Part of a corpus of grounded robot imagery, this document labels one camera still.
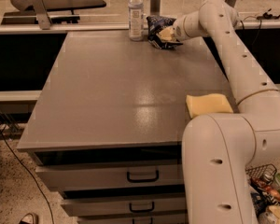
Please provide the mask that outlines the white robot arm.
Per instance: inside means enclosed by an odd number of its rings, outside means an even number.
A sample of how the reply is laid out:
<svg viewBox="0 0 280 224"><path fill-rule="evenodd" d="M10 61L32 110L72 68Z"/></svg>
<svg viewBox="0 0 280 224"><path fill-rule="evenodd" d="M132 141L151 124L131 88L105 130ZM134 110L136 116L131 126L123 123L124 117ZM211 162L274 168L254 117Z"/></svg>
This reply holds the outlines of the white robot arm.
<svg viewBox="0 0 280 224"><path fill-rule="evenodd" d="M205 0L174 23L179 40L213 39L238 107L192 119L182 138L189 224L258 224L248 164L280 156L280 91L235 33L237 11Z"/></svg>

